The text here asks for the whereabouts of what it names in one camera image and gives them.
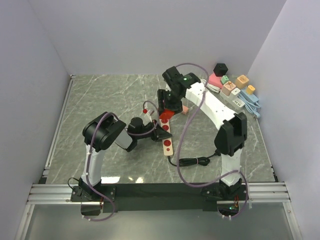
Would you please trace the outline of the red cube plug adapter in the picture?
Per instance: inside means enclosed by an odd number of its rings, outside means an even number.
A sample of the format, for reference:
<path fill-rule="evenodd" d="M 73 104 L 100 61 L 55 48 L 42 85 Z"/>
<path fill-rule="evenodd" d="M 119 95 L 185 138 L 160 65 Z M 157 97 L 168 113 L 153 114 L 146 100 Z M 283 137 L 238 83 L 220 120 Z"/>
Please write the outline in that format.
<path fill-rule="evenodd" d="M 159 116 L 162 120 L 170 120 L 175 115 L 174 111 L 165 109 Z"/>

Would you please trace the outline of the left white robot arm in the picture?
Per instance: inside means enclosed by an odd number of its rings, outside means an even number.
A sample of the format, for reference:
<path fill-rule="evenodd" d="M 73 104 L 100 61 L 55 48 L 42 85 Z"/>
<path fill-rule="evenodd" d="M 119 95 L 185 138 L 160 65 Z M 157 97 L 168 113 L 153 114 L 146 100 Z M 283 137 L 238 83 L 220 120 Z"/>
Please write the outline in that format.
<path fill-rule="evenodd" d="M 152 141 L 161 142 L 172 137 L 172 134 L 162 128 L 155 119 L 150 119 L 144 124 L 140 117 L 131 119 L 128 126 L 118 120 L 114 115 L 104 112 L 89 122 L 83 129 L 84 143 L 87 156 L 85 167 L 78 180 L 78 186 L 72 190 L 71 199 L 81 198 L 86 202 L 102 200 L 100 194 L 110 198 L 111 193 L 103 190 L 101 169 L 106 150 L 116 144 L 121 149 L 131 152 L 138 140 L 150 138 Z"/>

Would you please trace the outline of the small pink plug adapter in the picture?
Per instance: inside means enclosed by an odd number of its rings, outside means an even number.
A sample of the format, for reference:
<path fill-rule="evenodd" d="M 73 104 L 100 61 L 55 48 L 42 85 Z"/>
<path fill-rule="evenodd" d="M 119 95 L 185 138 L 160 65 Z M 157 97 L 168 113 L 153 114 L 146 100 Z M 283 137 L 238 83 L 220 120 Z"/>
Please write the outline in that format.
<path fill-rule="evenodd" d="M 182 113 L 183 115 L 186 115 L 188 112 L 189 112 L 189 108 L 188 108 L 187 106 L 183 105 L 183 106 L 182 106 L 182 112 L 181 112 L 181 113 Z"/>

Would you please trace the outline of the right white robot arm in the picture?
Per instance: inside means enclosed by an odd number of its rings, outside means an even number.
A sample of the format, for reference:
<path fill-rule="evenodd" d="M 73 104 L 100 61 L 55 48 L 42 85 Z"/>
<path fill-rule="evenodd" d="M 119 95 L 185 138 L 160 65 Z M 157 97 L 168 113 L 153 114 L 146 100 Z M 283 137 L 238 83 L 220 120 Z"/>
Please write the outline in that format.
<path fill-rule="evenodd" d="M 218 130 L 214 145 L 221 155 L 221 176 L 217 180 L 204 183 L 208 195 L 216 201 L 234 200 L 248 190 L 242 185 L 241 153 L 247 140 L 247 117 L 225 106 L 212 93 L 200 78 L 190 72 L 182 75 L 175 66 L 168 68 L 162 77 L 169 89 L 157 92 L 159 117 L 169 120 L 183 110 L 185 98 L 197 106 Z"/>

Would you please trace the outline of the beige red power strip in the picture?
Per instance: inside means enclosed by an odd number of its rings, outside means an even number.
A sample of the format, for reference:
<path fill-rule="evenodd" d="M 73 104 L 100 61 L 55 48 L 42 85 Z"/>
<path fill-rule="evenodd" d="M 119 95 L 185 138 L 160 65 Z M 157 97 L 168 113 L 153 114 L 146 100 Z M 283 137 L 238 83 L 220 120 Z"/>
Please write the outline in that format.
<path fill-rule="evenodd" d="M 163 130 L 166 131 L 167 134 L 171 134 L 171 127 L 170 127 L 170 122 L 168 119 L 161 119 L 160 120 L 160 126 L 162 127 Z M 162 140 L 162 146 L 163 146 L 163 154 L 166 157 L 170 157 L 174 154 L 173 151 L 173 143 L 172 143 L 172 135 L 166 136 Z"/>

